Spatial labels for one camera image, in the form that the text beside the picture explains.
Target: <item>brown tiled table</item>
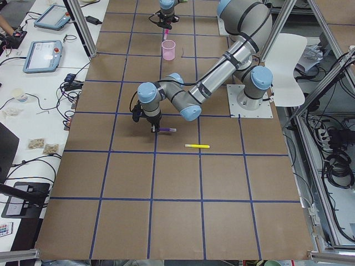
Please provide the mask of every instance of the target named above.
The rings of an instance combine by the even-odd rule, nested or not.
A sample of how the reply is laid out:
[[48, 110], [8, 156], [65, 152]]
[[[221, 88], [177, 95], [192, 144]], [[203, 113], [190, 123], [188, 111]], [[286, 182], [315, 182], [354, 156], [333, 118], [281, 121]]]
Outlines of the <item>brown tiled table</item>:
[[131, 119], [141, 82], [173, 71], [195, 81], [227, 49], [217, 4], [176, 7], [176, 59], [167, 62], [163, 31], [148, 22], [158, 2], [109, 3], [37, 242], [41, 258], [306, 258], [310, 235], [274, 107], [274, 119], [230, 118], [223, 85], [192, 122], [162, 103], [161, 126], [177, 132], [152, 134]]

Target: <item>white seat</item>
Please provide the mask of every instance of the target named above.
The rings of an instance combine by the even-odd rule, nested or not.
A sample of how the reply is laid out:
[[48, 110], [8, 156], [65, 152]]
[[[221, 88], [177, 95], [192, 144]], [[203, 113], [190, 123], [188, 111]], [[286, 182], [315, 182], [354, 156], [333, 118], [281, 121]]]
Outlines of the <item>white seat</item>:
[[293, 77], [307, 39], [303, 36], [280, 33], [265, 60], [273, 75], [274, 102], [276, 106], [295, 107], [305, 102], [305, 96]]

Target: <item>computer monitor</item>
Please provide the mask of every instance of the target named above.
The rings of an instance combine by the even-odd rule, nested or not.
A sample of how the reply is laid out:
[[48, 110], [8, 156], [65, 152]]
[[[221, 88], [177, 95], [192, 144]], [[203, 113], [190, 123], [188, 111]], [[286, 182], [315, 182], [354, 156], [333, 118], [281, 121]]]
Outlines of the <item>computer monitor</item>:
[[13, 187], [5, 185], [13, 164], [19, 138], [0, 123], [0, 193], [9, 196], [2, 213], [3, 218], [37, 218], [41, 205], [48, 194], [49, 184], [36, 182], [16, 182]]

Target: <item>small plastic bag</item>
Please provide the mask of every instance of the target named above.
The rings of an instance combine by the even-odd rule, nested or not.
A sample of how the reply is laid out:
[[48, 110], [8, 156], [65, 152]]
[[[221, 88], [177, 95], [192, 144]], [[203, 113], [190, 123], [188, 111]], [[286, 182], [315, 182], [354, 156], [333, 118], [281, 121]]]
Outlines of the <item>small plastic bag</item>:
[[44, 143], [45, 143], [45, 139], [44, 138], [41, 138], [41, 139], [29, 139], [28, 140], [28, 144], [27, 144], [27, 148], [29, 150], [43, 149], [44, 148]]
[[43, 154], [57, 154], [59, 144], [46, 144], [44, 145]]

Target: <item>light blue cap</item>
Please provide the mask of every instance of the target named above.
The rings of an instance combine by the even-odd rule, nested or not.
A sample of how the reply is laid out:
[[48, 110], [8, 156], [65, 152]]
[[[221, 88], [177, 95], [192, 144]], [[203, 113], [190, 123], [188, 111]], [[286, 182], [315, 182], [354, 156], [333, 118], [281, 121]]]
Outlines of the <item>light blue cap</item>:
[[159, 0], [160, 8], [169, 9], [174, 6], [174, 0]]
[[138, 86], [138, 99], [143, 104], [153, 101], [156, 94], [157, 89], [152, 82], [145, 82]]
[[258, 65], [251, 71], [251, 80], [261, 90], [267, 90], [272, 84], [272, 73], [269, 68]]
[[184, 80], [182, 79], [182, 77], [178, 73], [171, 73], [168, 76], [172, 77], [173, 79], [176, 79], [176, 81], [178, 81], [180, 83], [184, 83]]
[[221, 17], [221, 13], [226, 8], [226, 6], [231, 2], [231, 0], [221, 0], [217, 7], [217, 15]]
[[199, 105], [191, 105], [182, 109], [180, 115], [187, 121], [193, 121], [201, 114], [201, 107]]

